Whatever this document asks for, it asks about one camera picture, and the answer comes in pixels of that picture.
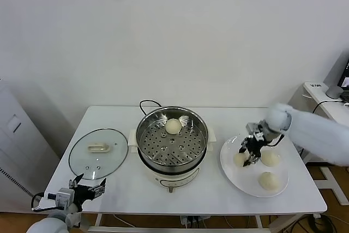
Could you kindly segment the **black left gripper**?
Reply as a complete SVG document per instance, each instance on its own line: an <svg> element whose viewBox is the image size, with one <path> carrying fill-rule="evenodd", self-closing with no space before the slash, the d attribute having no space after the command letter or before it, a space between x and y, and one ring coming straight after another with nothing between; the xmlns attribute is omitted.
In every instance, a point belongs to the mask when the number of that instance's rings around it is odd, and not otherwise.
<svg viewBox="0 0 349 233"><path fill-rule="evenodd" d="M80 180L83 178L84 174L76 176L73 180L69 181L69 189L74 190L74 200L75 204L82 204L86 200L93 200L95 196L101 196L105 192L106 178L94 187L79 185Z"/></svg>

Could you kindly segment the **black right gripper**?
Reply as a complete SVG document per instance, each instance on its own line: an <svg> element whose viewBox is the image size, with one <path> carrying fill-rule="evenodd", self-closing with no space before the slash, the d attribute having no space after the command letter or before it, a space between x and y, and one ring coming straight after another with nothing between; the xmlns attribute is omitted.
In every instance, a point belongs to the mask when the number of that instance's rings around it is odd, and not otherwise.
<svg viewBox="0 0 349 233"><path fill-rule="evenodd" d="M261 154L260 150L266 145L266 139L264 133L253 133L245 138L241 143L241 148L238 153L242 153L245 157L243 166L249 166L255 164L258 161L258 155Z"/></svg>

